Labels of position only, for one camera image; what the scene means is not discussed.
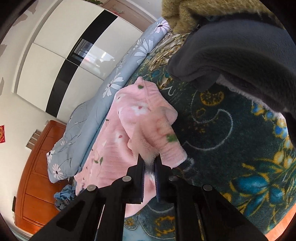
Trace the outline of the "pink floral fleece garment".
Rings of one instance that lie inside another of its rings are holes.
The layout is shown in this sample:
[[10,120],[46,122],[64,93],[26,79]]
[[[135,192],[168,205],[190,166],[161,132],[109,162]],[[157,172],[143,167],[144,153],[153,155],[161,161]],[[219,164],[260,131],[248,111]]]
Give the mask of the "pink floral fleece garment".
[[135,215],[156,196],[153,166],[156,156],[171,168],[187,153],[172,128],[177,111],[163,98],[155,83],[137,78],[119,90],[82,168],[75,175],[76,194],[89,185],[102,188],[123,177],[142,157],[145,162],[144,201],[129,204],[125,217]]

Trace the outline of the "dark grey fleece garment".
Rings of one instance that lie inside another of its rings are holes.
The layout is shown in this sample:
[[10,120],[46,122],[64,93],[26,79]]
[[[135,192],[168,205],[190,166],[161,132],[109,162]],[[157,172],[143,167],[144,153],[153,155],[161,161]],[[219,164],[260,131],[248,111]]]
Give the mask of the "dark grey fleece garment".
[[204,91],[223,76],[295,127],[295,44],[286,30],[254,16],[203,25],[170,58],[172,78]]

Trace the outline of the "mustard yellow fleece garment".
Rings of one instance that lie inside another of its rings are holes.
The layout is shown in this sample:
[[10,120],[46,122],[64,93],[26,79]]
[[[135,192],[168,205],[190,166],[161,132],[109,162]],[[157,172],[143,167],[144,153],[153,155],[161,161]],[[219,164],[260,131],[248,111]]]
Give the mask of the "mustard yellow fleece garment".
[[261,1],[257,0],[164,0],[162,17],[174,33],[192,32],[202,17],[233,14],[256,14],[269,17],[277,26],[280,20]]

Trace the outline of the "row of wall switches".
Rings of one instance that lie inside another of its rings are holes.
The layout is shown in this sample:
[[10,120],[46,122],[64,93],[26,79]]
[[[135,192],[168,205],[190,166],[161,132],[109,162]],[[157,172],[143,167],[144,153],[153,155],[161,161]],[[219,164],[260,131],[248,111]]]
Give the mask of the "row of wall switches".
[[33,150],[40,135],[41,135],[41,131],[40,130],[35,130],[33,135],[30,137],[29,141],[26,144],[26,147],[30,150]]

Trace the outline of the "light blue floral duvet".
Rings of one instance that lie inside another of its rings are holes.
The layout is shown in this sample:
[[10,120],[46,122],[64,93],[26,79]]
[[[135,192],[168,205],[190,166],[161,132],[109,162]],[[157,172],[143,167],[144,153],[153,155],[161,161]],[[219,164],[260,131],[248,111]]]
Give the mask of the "light blue floral duvet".
[[162,17],[150,25],[112,70],[95,96],[74,109],[63,137],[47,153],[50,182],[68,179],[82,170],[116,92],[125,86],[169,30],[168,22]]

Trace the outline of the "pink wooden door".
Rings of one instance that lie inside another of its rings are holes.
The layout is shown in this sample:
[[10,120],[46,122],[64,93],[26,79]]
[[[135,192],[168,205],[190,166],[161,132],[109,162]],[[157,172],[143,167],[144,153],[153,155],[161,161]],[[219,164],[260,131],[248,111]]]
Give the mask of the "pink wooden door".
[[156,22],[153,17],[149,16],[144,10],[141,10],[140,7],[135,6],[130,1],[103,1],[101,7],[128,21],[142,32]]

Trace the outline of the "white black sliding wardrobe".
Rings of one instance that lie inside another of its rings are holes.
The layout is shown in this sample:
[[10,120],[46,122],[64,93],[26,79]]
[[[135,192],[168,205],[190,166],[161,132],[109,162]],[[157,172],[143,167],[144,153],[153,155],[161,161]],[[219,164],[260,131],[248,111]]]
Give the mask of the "white black sliding wardrobe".
[[62,1],[29,45],[16,93],[67,122],[141,35],[141,30],[104,8],[86,1]]

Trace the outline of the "red paper wall decoration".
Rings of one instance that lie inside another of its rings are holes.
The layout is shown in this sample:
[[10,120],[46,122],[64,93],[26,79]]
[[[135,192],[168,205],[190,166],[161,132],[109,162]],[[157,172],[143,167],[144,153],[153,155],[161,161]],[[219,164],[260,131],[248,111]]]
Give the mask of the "red paper wall decoration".
[[0,143],[4,143],[5,141],[4,125],[2,125],[0,126]]

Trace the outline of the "teal floral bed blanket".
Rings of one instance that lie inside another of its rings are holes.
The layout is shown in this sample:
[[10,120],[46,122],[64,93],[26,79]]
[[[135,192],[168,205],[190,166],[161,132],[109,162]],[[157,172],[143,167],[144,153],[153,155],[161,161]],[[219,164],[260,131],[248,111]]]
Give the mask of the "teal floral bed blanket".
[[215,84],[198,92],[172,80],[166,65],[186,35],[167,33],[129,79],[153,82],[177,110],[173,129],[188,157],[173,170],[214,186],[269,240],[295,214],[295,149],[285,121],[256,101]]

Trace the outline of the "crumpled blue cloth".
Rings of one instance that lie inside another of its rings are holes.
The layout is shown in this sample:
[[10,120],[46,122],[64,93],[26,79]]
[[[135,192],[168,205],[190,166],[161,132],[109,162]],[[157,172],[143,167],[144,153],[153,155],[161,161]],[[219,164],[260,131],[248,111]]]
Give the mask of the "crumpled blue cloth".
[[71,201],[74,200],[75,195],[75,187],[68,184],[60,192],[56,192],[54,194],[55,199],[55,207],[61,211],[63,210]]

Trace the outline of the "orange wooden headboard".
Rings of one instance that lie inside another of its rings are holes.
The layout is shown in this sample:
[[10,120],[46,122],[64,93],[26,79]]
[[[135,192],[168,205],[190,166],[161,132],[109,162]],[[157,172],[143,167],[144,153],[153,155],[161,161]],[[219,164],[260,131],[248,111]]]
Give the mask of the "orange wooden headboard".
[[54,194],[69,184],[67,180],[51,183],[47,171],[46,153],[62,138],[65,128],[54,120],[47,123],[31,150],[20,179],[13,205],[15,225],[32,235],[59,213]]

